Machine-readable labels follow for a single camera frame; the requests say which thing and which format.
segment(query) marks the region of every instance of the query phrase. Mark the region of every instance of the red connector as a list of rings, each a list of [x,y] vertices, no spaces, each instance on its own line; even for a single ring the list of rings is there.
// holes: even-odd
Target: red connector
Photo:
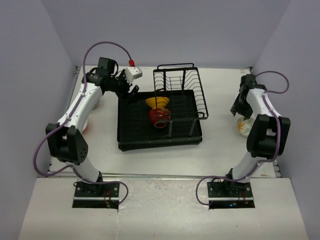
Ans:
[[[133,59],[129,60],[129,66],[134,67],[135,66],[135,61]]]

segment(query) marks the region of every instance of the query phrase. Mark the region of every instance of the black dish rack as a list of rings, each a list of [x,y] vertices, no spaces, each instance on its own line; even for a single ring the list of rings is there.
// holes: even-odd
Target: black dish rack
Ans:
[[[200,120],[208,118],[208,109],[198,68],[193,63],[163,64],[153,71],[154,91],[138,92],[128,103],[118,100],[117,140],[122,151],[199,144]],[[151,108],[146,99],[155,98],[156,107],[169,98],[169,117],[157,115],[164,128],[154,127],[148,118]]]

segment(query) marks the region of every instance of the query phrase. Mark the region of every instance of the red mug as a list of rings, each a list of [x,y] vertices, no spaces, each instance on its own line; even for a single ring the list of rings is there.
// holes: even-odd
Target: red mug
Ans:
[[[169,120],[170,119],[170,111],[164,107],[158,107],[151,109],[148,113],[148,117],[150,122],[158,129],[165,128],[167,126],[166,122],[161,120]]]

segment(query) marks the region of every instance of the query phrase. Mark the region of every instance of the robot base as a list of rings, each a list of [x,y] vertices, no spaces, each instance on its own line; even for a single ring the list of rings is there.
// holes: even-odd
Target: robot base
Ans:
[[[77,181],[72,208],[119,209],[119,183],[88,184]]]
[[[255,208],[250,183],[214,179],[207,183],[209,209]]]

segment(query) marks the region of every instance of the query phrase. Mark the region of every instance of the gray wall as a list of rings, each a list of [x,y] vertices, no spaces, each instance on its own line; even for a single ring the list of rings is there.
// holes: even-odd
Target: gray wall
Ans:
[[[253,66],[290,0],[42,0],[75,65],[87,48],[109,40],[140,66],[194,62],[201,67]],[[114,46],[101,55],[127,64]]]
[[[66,109],[74,67],[40,0],[0,0],[0,33],[0,239],[13,240],[37,177],[33,152]]]
[[[310,239],[320,236],[320,1],[293,0],[257,61],[254,72],[281,71],[290,80],[289,92],[271,95],[274,106],[291,118],[286,149],[279,158],[290,177]],[[261,76],[267,88],[281,90],[285,81]]]

